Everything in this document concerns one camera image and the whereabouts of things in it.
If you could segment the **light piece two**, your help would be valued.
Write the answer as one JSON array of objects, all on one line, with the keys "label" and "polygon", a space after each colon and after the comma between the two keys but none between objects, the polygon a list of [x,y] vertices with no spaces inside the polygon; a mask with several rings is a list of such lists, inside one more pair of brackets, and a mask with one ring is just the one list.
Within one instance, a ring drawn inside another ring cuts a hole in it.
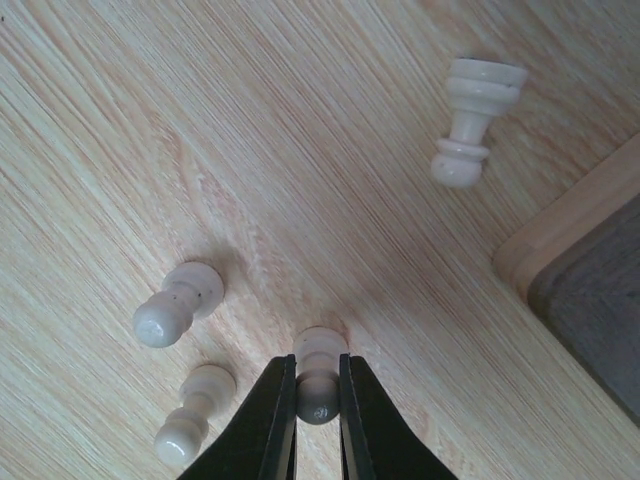
[{"label": "light piece two", "polygon": [[323,425],[339,414],[339,360],[347,352],[345,339],[326,327],[311,327],[296,338],[296,411],[303,422]]}]

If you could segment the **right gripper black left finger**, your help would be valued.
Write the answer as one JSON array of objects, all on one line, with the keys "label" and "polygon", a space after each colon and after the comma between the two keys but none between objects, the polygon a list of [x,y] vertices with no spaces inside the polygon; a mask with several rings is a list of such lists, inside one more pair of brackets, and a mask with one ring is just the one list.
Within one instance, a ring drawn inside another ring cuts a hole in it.
[{"label": "right gripper black left finger", "polygon": [[219,437],[180,480],[286,480],[296,477],[296,360],[278,356]]}]

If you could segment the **light pawn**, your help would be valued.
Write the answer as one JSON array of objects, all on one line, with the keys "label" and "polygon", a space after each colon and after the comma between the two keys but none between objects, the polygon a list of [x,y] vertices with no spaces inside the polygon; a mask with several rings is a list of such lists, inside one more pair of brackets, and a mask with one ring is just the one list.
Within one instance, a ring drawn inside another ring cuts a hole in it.
[{"label": "light pawn", "polygon": [[452,62],[446,90],[453,111],[449,135],[436,142],[431,174],[442,185],[469,188],[481,178],[490,150],[483,137],[491,122],[520,99],[528,78],[524,68],[460,58]]}]

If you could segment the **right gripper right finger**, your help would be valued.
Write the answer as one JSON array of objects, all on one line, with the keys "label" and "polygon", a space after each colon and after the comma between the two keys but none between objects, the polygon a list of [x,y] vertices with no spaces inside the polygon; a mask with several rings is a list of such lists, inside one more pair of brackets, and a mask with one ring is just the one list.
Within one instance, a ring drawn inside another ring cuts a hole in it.
[{"label": "right gripper right finger", "polygon": [[345,479],[457,479],[413,433],[363,357],[340,356],[339,394]]}]

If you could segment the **light piece three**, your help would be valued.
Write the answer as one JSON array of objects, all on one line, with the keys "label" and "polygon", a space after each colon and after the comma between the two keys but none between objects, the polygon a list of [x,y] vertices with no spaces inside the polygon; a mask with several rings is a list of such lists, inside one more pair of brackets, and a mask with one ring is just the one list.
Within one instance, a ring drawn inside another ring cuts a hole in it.
[{"label": "light piece three", "polygon": [[161,290],[133,315],[136,338],[151,348],[175,344],[195,320],[211,315],[224,299],[219,273],[201,262],[186,262],[171,270]]}]

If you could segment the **light piece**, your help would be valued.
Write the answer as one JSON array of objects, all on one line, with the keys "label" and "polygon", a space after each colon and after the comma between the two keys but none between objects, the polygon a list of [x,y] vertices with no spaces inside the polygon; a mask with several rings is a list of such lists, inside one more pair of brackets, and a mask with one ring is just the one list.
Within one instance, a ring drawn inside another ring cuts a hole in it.
[{"label": "light piece", "polygon": [[209,421],[225,413],[236,394],[236,381],[217,365],[192,370],[179,389],[181,406],[165,419],[154,439],[162,463],[182,467],[192,463],[209,433]]}]

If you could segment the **wooden chess board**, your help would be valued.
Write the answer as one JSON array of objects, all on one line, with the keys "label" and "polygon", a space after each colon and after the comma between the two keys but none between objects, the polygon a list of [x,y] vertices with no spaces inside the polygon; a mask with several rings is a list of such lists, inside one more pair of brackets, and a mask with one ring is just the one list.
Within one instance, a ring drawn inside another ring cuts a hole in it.
[{"label": "wooden chess board", "polygon": [[509,285],[633,423],[639,421],[639,138],[493,258]]}]

